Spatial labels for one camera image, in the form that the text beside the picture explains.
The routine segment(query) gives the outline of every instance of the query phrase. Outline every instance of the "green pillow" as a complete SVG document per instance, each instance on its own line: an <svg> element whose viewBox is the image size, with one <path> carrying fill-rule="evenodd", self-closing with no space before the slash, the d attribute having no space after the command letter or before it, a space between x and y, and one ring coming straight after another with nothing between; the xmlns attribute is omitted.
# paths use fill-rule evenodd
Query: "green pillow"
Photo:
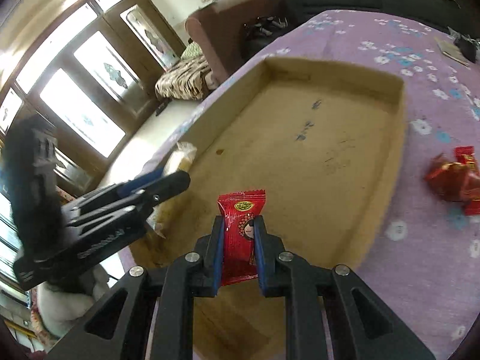
<svg viewBox="0 0 480 360"><path fill-rule="evenodd" d="M203 54L203 51L198 45L198 43L192 42L187 46L185 51L182 53L181 58L189 59L195 56L201 56L202 54Z"/></svg>

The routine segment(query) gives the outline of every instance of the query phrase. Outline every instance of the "purple bedsheet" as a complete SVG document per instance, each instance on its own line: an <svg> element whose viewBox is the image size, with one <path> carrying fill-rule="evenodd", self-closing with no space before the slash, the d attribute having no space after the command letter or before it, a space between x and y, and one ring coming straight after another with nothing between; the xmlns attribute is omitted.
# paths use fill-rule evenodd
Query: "purple bedsheet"
<svg viewBox="0 0 480 360"><path fill-rule="evenodd" d="M480 154L480 69L440 53L449 37L413 20L332 10L277 39L198 106L148 162L151 170L189 126L239 77L266 56L349 61L399 75L406 84L403 165L385 222L362 279L430 348L447 359L480 311L480 219L438 200L422 177L430 160L475 145Z"/></svg>

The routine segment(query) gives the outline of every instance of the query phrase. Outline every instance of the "black sofa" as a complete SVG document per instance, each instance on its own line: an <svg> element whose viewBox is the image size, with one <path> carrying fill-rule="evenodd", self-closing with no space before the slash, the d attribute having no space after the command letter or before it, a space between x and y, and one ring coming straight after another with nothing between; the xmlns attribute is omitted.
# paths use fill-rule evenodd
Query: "black sofa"
<svg viewBox="0 0 480 360"><path fill-rule="evenodd" d="M328 9L384 12L413 19L448 33L448 28L479 37L465 12L452 0L283 0L286 17L297 27Z"/></svg>

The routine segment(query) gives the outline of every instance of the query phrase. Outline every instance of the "cardboard box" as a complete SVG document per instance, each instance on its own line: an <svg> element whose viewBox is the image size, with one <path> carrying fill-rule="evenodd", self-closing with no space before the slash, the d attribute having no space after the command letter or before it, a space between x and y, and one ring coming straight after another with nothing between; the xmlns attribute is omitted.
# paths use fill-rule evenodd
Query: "cardboard box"
<svg viewBox="0 0 480 360"><path fill-rule="evenodd" d="M220 194L265 189L269 233L322 267L356 268L395 188L406 129L403 81L354 64L269 58L182 137L198 148L182 210L159 245L165 263L210 232ZM282 299L256 280L196 299L193 341L208 360L284 351Z"/></svg>

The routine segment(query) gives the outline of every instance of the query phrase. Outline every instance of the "metal screw head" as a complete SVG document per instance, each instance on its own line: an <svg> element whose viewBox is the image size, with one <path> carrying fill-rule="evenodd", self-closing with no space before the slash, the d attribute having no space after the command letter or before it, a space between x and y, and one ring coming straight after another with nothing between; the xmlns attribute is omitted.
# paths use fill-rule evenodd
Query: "metal screw head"
<svg viewBox="0 0 480 360"><path fill-rule="evenodd" d="M289 251L283 251L278 255L278 259L280 261L284 261L285 263L288 263L289 261L293 260L293 253Z"/></svg>
<svg viewBox="0 0 480 360"><path fill-rule="evenodd" d="M191 251L185 255L185 260L187 260L189 263L195 263L196 261L200 260L200 254Z"/></svg>
<svg viewBox="0 0 480 360"><path fill-rule="evenodd" d="M346 265L340 264L335 267L335 273L340 276L347 276L350 273L350 268Z"/></svg>
<svg viewBox="0 0 480 360"><path fill-rule="evenodd" d="M145 270L141 266L137 265L130 268L128 273L130 274L130 276L137 278L138 276L142 276L144 271Z"/></svg>

